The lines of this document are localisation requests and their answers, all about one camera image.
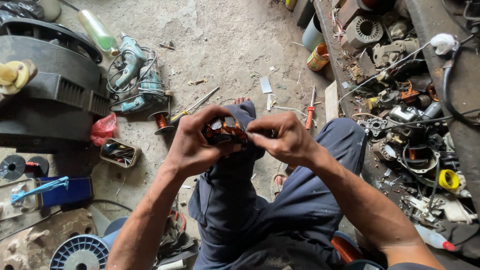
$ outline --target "white plastic bottle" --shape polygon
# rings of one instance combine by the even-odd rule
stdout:
[[[435,248],[442,248],[448,251],[453,251],[455,246],[448,242],[441,234],[436,233],[430,229],[427,229],[423,226],[415,224],[415,229],[419,232],[423,241]]]

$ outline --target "screwdriver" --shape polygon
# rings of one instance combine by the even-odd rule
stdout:
[[[307,124],[305,126],[307,130],[310,130],[310,126],[312,125],[313,111],[315,110],[315,107],[313,106],[314,99],[315,99],[315,86],[313,86],[313,91],[312,91],[312,102],[310,103],[310,107],[307,108],[308,117],[307,117]]]
[[[173,125],[173,126],[178,126],[179,122],[180,122],[180,118],[182,118],[182,116],[184,115],[188,115],[188,112],[195,108],[195,106],[197,106],[198,104],[204,102],[209,96],[211,96],[215,91],[219,90],[220,87],[217,86],[215,89],[212,90],[212,92],[208,93],[203,99],[201,99],[200,101],[198,101],[197,103],[195,103],[195,105],[191,106],[190,108],[188,108],[187,110],[184,110],[184,111],[181,111],[179,114],[175,115],[171,120],[170,120],[170,123],[168,125]]]

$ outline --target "dark blue pants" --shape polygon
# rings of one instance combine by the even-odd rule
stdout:
[[[245,127],[256,117],[251,101],[225,107]],[[360,174],[366,134],[357,123],[334,119],[315,140],[345,168]],[[268,203],[257,196],[250,181],[255,161],[264,154],[265,150],[250,144],[221,158],[200,176],[189,203],[189,214],[198,221],[202,238],[194,269],[228,269],[270,234],[296,232],[309,243],[332,248],[330,240],[343,214],[330,190],[310,169],[298,167],[275,201]]]

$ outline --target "red soldering iron handle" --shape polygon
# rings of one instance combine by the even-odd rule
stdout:
[[[313,117],[313,111],[315,110],[315,107],[308,107],[308,117],[307,117],[307,125],[305,128],[307,130],[310,130],[310,126],[312,125],[312,117]]]

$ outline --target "red plastic bag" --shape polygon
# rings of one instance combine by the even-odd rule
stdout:
[[[111,115],[98,120],[92,126],[90,139],[96,146],[102,146],[107,138],[112,138],[113,131],[117,129],[117,116],[113,112]]]

